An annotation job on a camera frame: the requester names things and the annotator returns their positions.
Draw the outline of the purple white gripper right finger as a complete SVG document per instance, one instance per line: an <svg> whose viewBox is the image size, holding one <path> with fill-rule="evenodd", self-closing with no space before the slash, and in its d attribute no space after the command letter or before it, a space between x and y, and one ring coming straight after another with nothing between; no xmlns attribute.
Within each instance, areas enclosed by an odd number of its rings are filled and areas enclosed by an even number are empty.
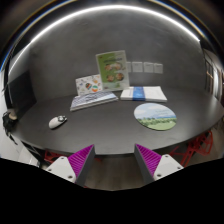
<svg viewBox="0 0 224 224"><path fill-rule="evenodd" d="M183 169L169 154L160 155L139 144L135 145L134 155L145 185Z"/></svg>

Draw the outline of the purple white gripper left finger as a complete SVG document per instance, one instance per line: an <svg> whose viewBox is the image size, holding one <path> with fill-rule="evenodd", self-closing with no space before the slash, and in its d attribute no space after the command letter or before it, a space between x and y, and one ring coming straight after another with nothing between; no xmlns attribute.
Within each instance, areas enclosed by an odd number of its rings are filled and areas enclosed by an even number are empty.
<svg viewBox="0 0 224 224"><path fill-rule="evenodd" d="M60 156L46 171L84 187L94 157L95 146L90 145L69 157Z"/></svg>

